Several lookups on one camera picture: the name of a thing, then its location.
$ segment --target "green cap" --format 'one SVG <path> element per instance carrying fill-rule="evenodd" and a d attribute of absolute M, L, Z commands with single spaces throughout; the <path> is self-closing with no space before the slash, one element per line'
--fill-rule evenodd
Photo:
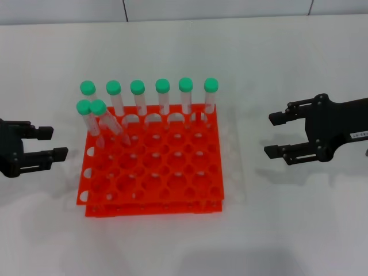
<path fill-rule="evenodd" d="M 79 101 L 76 105 L 76 109 L 80 115 L 88 115 L 91 113 L 91 103 L 88 99 Z"/>
<path fill-rule="evenodd" d="M 112 96 L 117 95 L 117 94 L 119 94 L 121 92 L 120 83 L 117 80 L 110 80 L 106 84 L 106 90 Z"/>
<path fill-rule="evenodd" d="M 182 78 L 179 80 L 179 89 L 181 92 L 191 92 L 193 89 L 193 82 L 190 78 Z"/>
<path fill-rule="evenodd" d="M 159 79 L 156 82 L 156 91 L 165 94 L 170 90 L 170 84 L 167 79 Z"/>
<path fill-rule="evenodd" d="M 85 96 L 91 96 L 96 92 L 96 87 L 94 86 L 94 83 L 90 80 L 85 80 L 80 84 L 80 90 L 83 95 Z"/>
<path fill-rule="evenodd" d="M 96 116 L 101 116 L 106 112 L 107 107 L 103 101 L 96 99 L 91 103 L 90 109 Z"/>
<path fill-rule="evenodd" d="M 144 83 L 141 80 L 136 79 L 136 80 L 132 81 L 132 83 L 131 83 L 131 92 L 134 95 L 141 95 L 141 94 L 144 93 L 144 91 L 145 91 Z"/>
<path fill-rule="evenodd" d="M 217 79 L 209 78 L 205 81 L 205 91 L 208 93 L 215 93 L 219 89 Z"/>

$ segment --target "test tube rack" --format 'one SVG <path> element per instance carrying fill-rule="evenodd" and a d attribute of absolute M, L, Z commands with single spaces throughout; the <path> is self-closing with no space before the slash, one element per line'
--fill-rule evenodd
<path fill-rule="evenodd" d="M 76 202 L 86 205 L 86 217 L 222 211 L 217 113 L 205 114 L 204 107 L 192 104 L 191 114 L 183 114 L 181 105 L 170 105 L 160 115 L 152 105 L 139 117 L 135 106 L 126 106 L 117 119 L 130 146 L 102 129 L 100 149 L 88 133 Z"/>

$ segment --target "white wall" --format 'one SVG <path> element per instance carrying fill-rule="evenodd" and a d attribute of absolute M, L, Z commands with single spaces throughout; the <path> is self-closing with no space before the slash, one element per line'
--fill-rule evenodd
<path fill-rule="evenodd" d="M 0 0 L 0 24 L 126 21 L 122 0 Z"/>
<path fill-rule="evenodd" d="M 311 15 L 368 13 L 368 0 L 315 0 Z"/>
<path fill-rule="evenodd" d="M 125 0 L 128 21 L 307 15 L 312 0 Z"/>

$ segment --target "white surface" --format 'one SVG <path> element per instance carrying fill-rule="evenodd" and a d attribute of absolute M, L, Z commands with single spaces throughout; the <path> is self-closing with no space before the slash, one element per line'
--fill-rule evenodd
<path fill-rule="evenodd" d="M 125 0 L 128 21 L 307 15 L 312 0 Z"/>
<path fill-rule="evenodd" d="M 51 141 L 27 141 L 28 151 L 70 149 L 51 171 L 0 176 L 0 274 L 365 276 L 367 143 L 290 167 L 263 146 L 305 141 L 302 120 L 268 120 L 289 101 L 366 97 L 367 43 L 368 16 L 0 27 L 0 118 L 55 128 Z M 104 87 L 116 79 L 133 105 L 129 85 L 139 78 L 157 104 L 155 82 L 167 78 L 178 103 L 183 76 L 195 88 L 219 81 L 224 211 L 84 218 L 75 206 L 80 82 L 93 80 L 108 102 Z"/>
<path fill-rule="evenodd" d="M 122 0 L 0 0 L 0 24 L 126 21 Z"/>
<path fill-rule="evenodd" d="M 367 0 L 315 0 L 311 15 L 368 13 Z"/>

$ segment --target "plastic tube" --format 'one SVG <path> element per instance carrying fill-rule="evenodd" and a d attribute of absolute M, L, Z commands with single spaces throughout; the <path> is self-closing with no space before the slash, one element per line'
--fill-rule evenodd
<path fill-rule="evenodd" d="M 137 112 L 139 116 L 145 116 L 147 114 L 147 106 L 144 99 L 144 83 L 141 80 L 134 80 L 131 83 L 131 92 L 134 95 L 136 102 Z"/>
<path fill-rule="evenodd" d="M 191 91 L 193 89 L 193 82 L 190 78 L 182 78 L 179 81 L 179 89 L 181 91 L 182 113 L 191 113 Z"/>
<path fill-rule="evenodd" d="M 97 99 L 96 96 L 96 87 L 94 86 L 94 83 L 90 80 L 85 80 L 82 82 L 79 86 L 80 91 L 82 94 L 88 99 L 90 102 L 93 102 Z"/>
<path fill-rule="evenodd" d="M 99 130 L 96 118 L 91 112 L 90 102 L 87 99 L 83 99 L 77 103 L 76 109 L 78 113 L 82 115 L 82 118 L 85 121 L 85 124 L 87 126 L 89 133 L 92 136 L 97 137 L 96 146 L 99 148 L 104 148 L 105 141 L 104 141 L 104 138 L 100 135 L 101 132 Z"/>
<path fill-rule="evenodd" d="M 116 80 L 111 80 L 106 84 L 106 91 L 109 93 L 111 98 L 111 103 L 114 106 L 114 111 L 116 116 L 124 116 L 124 105 L 121 98 L 121 86 Z"/>
<path fill-rule="evenodd" d="M 205 113 L 211 114 L 214 111 L 215 95 L 219 89 L 217 79 L 209 78 L 205 81 Z"/>
<path fill-rule="evenodd" d="M 170 90 L 170 83 L 167 79 L 159 79 L 156 82 L 156 91 L 159 94 L 160 114 L 168 115 L 170 112 L 170 103 L 168 100 L 168 91 Z"/>
<path fill-rule="evenodd" d="M 129 136 L 124 132 L 121 125 L 117 122 L 115 117 L 108 111 L 105 103 L 100 99 L 95 100 L 91 104 L 91 111 L 99 117 L 99 119 L 106 125 L 115 135 L 121 136 L 121 141 L 124 144 L 130 145 Z"/>

